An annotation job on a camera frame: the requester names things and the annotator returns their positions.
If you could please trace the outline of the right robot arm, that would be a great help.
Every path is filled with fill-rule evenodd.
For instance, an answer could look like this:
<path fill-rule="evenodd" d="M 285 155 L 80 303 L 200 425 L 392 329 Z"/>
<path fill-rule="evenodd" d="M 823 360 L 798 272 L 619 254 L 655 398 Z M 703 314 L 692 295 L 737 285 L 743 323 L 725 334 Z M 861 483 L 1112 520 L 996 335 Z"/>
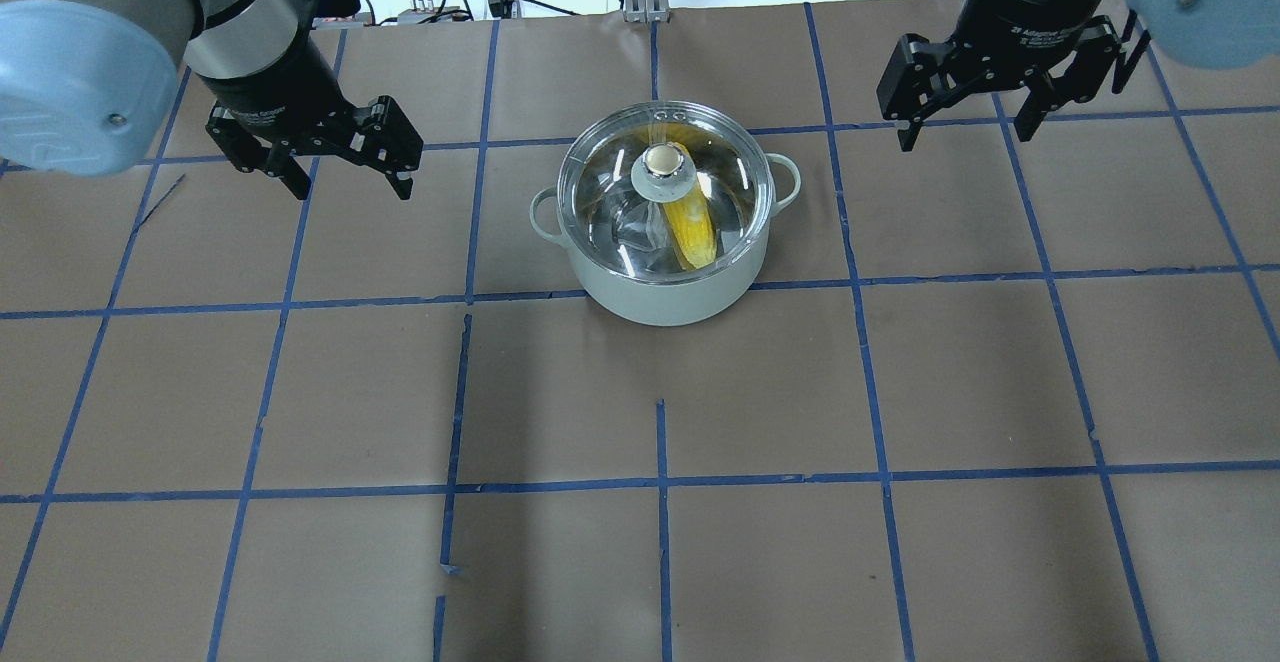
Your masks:
<path fill-rule="evenodd" d="M 899 146 L 915 147 L 924 120 L 974 93 L 1023 90 L 1020 141 L 1066 102 L 1103 83 L 1124 91 L 1156 44 L 1179 64 L 1245 68 L 1279 47 L 1277 0 L 964 0 L 948 38 L 899 38 L 877 85 Z"/>

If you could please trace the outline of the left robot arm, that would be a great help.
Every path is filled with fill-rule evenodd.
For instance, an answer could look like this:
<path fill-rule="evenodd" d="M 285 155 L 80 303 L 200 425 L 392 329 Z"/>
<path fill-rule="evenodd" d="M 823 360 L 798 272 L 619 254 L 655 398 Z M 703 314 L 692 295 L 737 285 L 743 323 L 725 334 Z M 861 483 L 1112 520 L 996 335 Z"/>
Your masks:
<path fill-rule="evenodd" d="M 401 200 L 424 147 L 389 96 L 353 105 L 311 37 L 320 0 L 3 0 L 3 157 L 111 175 L 140 163 L 179 73 L 215 100 L 205 125 L 242 173 L 307 200 L 302 156 L 380 173 Z"/>

